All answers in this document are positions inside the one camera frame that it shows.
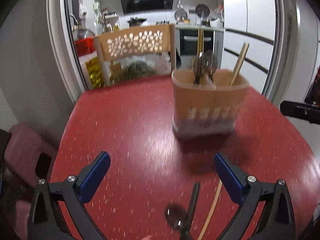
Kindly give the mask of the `yellow patterned chopstick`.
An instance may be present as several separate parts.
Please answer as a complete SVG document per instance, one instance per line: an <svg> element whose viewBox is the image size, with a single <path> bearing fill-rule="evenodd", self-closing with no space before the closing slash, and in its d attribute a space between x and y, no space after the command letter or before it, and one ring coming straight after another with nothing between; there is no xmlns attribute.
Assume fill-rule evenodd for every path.
<svg viewBox="0 0 320 240"><path fill-rule="evenodd" d="M203 52L203 29L198 30L198 41L197 41L197 56L199 57Z"/></svg>

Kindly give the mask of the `beige plastic utensil holder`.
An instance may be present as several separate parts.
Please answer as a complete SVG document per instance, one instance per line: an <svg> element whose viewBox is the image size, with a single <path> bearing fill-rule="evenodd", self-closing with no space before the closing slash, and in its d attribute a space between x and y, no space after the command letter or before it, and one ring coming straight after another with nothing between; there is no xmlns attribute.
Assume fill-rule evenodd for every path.
<svg viewBox="0 0 320 240"><path fill-rule="evenodd" d="M194 83L191 70L175 70L171 79L174 90L172 127L177 137L194 138L231 133L235 119L249 89L248 81L228 69L218 69L213 79L204 76Z"/></svg>

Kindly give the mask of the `steel bowl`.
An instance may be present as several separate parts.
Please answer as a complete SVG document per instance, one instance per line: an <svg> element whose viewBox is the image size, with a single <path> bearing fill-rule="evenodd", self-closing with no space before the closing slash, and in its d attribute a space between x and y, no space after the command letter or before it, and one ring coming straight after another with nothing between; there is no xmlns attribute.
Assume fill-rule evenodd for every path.
<svg viewBox="0 0 320 240"><path fill-rule="evenodd" d="M75 41L77 40L82 40L88 37L93 37L95 36L95 33L93 33L93 31L89 30L89 29L75 29L73 31L73 38Z"/></svg>

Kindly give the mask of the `white refrigerator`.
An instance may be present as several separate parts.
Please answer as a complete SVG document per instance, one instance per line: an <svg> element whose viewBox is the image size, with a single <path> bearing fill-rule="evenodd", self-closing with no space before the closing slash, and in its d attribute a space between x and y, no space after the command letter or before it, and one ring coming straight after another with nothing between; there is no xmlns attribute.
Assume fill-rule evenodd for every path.
<svg viewBox="0 0 320 240"><path fill-rule="evenodd" d="M233 70L244 43L249 44L240 74L265 94L276 35L275 0L223 0L222 69Z"/></svg>

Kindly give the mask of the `bag of green vegetables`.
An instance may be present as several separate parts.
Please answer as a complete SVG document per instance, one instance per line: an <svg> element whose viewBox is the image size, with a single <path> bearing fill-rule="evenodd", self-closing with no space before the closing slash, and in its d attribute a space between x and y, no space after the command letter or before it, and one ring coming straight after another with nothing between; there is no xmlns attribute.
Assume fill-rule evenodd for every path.
<svg viewBox="0 0 320 240"><path fill-rule="evenodd" d="M154 75L156 75L156 71L146 62L132 61L122 69L119 78L121 81L126 81Z"/></svg>

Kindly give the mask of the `short wooden chopstick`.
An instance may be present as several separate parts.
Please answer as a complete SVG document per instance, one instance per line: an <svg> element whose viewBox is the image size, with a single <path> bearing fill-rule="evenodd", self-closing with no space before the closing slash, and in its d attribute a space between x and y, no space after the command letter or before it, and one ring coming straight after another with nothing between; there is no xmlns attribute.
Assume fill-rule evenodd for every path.
<svg viewBox="0 0 320 240"><path fill-rule="evenodd" d="M214 214L214 211L215 211L215 208L216 208L216 205L217 205L217 201L218 201L219 196L220 196L221 188L222 188L222 181L219 180L219 183L218 183L218 186L217 186L217 189L216 189L216 193L215 193L215 196L214 196L210 211L208 213L206 221L205 221L205 223L203 225L203 228L202 228L197 240L202 240L203 237L204 237L204 234L207 231L208 225L210 224L211 218L212 218L212 216Z"/></svg>

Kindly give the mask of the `beige flower-cutout chair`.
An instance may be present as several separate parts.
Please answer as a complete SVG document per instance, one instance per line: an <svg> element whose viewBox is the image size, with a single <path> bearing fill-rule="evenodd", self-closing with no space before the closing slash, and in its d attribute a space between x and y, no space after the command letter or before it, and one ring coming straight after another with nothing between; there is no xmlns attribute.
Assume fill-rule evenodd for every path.
<svg viewBox="0 0 320 240"><path fill-rule="evenodd" d="M122 69L132 61L144 61L156 75L176 67L174 24L147 25L108 32L93 38L106 86L123 82Z"/></svg>

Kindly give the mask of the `smoky plastic fork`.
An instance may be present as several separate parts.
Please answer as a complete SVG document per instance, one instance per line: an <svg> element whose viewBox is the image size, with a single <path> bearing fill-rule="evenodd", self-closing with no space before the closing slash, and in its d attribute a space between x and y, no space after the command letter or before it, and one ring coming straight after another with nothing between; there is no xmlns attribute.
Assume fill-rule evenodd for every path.
<svg viewBox="0 0 320 240"><path fill-rule="evenodd" d="M213 81L216 70L217 58L211 50L208 50L203 55L203 71Z"/></svg>

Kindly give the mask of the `built-in black oven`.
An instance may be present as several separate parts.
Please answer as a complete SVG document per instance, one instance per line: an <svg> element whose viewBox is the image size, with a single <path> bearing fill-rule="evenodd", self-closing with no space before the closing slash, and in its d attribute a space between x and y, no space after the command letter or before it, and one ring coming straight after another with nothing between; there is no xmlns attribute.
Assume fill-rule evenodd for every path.
<svg viewBox="0 0 320 240"><path fill-rule="evenodd" d="M197 29L180 29L180 55L182 56L196 56L197 55L197 43L199 40ZM205 30L203 32L203 46L204 52L213 49L214 32Z"/></svg>

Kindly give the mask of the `pink plastic stool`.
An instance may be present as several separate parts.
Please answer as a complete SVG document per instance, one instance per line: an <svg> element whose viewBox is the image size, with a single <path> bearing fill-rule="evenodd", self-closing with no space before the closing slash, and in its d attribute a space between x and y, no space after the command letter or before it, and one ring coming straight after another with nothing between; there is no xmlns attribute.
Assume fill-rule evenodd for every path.
<svg viewBox="0 0 320 240"><path fill-rule="evenodd" d="M39 179L50 179L57 149L25 122L12 126L9 133L11 138L4 154L9 170L31 187L35 187Z"/></svg>

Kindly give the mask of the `smoky plastic spoon back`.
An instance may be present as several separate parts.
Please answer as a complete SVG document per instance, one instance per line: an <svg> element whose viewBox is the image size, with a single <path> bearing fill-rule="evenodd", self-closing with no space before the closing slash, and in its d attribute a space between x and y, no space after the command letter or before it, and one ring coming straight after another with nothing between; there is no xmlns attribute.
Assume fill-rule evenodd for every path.
<svg viewBox="0 0 320 240"><path fill-rule="evenodd" d="M194 73L194 84L199 85L200 79L203 77L203 74L206 72L207 60L204 56L198 56L193 62L193 73Z"/></svg>

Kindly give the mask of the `red plastic basket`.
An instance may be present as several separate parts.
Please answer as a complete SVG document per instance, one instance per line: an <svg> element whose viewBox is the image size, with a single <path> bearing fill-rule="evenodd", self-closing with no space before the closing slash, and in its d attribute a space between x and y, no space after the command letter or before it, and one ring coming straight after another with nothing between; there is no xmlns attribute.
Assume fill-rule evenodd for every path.
<svg viewBox="0 0 320 240"><path fill-rule="evenodd" d="M96 51L94 40L91 37L75 41L76 52L78 56L84 56Z"/></svg>

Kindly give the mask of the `black wok on stove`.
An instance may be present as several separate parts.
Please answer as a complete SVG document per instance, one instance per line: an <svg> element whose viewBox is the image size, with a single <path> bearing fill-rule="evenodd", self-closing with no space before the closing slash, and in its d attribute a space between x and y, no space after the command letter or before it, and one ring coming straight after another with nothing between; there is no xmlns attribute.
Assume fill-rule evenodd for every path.
<svg viewBox="0 0 320 240"><path fill-rule="evenodd" d="M141 24L143 24L147 19L146 18L130 18L127 23L129 24L129 27L135 27L135 26L141 26Z"/></svg>

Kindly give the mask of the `smoky plastic spoon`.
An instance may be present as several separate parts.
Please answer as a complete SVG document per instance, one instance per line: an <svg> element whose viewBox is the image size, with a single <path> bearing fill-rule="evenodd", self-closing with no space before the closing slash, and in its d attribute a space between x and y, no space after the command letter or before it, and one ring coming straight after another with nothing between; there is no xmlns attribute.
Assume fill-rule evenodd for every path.
<svg viewBox="0 0 320 240"><path fill-rule="evenodd" d="M203 77L203 74L206 72L207 60L204 56L198 56L193 62L193 73L194 73L194 84L199 85L200 79Z"/></svg>
<svg viewBox="0 0 320 240"><path fill-rule="evenodd" d="M175 203L168 203L165 207L165 218L167 223L180 233L181 240L194 239L190 234L190 229L195 215L200 187L200 183L194 183L187 210Z"/></svg>

